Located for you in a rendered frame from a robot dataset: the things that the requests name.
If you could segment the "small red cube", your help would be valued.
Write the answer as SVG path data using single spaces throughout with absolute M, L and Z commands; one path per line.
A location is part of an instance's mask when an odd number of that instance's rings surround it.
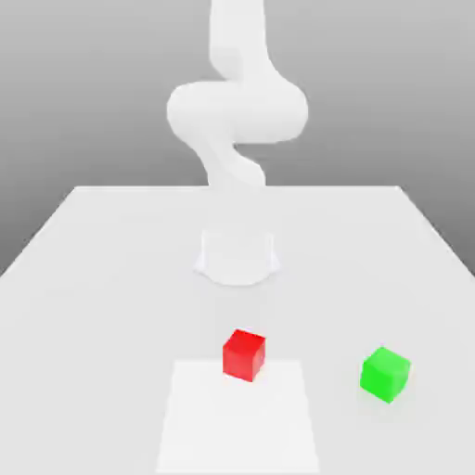
M 265 342 L 263 336 L 236 329 L 223 346 L 223 372 L 253 382 L 264 364 Z

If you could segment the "small green cube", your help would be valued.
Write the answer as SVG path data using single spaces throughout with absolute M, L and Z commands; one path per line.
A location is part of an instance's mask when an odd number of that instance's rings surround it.
M 390 404 L 408 381 L 411 362 L 384 346 L 363 362 L 360 387 Z

